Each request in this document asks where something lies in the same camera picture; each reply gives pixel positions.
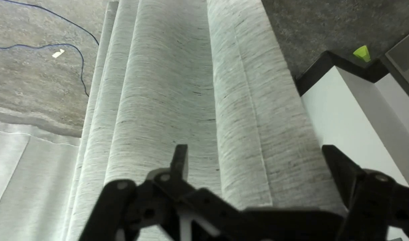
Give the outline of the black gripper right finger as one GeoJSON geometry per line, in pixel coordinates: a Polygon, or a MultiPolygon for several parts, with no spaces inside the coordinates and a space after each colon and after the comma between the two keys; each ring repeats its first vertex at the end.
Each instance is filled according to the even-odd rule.
{"type": "Polygon", "coordinates": [[[337,145],[323,144],[322,152],[347,210],[337,241],[385,241],[390,227],[409,238],[409,186],[361,167],[337,145]]]}

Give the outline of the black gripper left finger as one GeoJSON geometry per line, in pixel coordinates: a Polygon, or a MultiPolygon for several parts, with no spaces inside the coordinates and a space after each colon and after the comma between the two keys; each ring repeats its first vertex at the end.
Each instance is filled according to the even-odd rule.
{"type": "Polygon", "coordinates": [[[187,182],[188,145],[178,144],[170,165],[136,184],[108,182],[100,191],[79,241],[139,241],[156,226],[172,241],[235,241],[238,211],[208,188],[187,182]]]}

